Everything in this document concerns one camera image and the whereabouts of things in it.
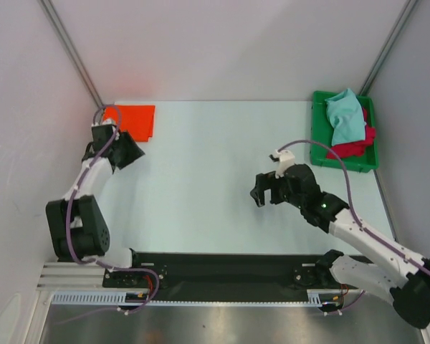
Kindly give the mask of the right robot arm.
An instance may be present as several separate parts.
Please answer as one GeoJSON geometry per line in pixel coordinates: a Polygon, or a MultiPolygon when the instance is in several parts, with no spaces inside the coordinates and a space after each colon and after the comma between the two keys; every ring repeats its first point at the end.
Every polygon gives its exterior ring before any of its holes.
{"type": "Polygon", "coordinates": [[[392,305],[409,325],[424,329],[430,324],[430,258],[413,252],[358,218],[350,204],[322,191],[310,167],[292,165],[282,176],[274,171],[255,177],[250,195],[258,207],[290,204],[299,209],[307,223],[357,249],[369,263],[358,263],[335,250],[316,269],[323,287],[338,282],[362,289],[392,305]]]}

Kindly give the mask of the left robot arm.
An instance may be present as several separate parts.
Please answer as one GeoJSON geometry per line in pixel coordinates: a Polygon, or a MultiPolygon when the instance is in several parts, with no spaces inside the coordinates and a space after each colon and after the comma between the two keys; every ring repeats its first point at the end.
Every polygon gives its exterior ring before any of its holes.
{"type": "Polygon", "coordinates": [[[119,278],[134,287],[143,281],[144,269],[133,262],[132,250],[121,243],[121,231],[108,229],[98,199],[115,173],[145,153],[129,132],[114,123],[93,125],[91,132],[92,141],[75,182],[61,199],[46,205],[52,246],[62,262],[120,268],[119,278]]]}

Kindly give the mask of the orange t shirt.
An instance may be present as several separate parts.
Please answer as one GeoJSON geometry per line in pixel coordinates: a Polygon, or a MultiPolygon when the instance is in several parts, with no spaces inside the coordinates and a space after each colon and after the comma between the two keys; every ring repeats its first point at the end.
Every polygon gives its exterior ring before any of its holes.
{"type": "Polygon", "coordinates": [[[121,112],[121,131],[128,131],[137,143],[153,137],[155,105],[118,105],[121,112]]]}

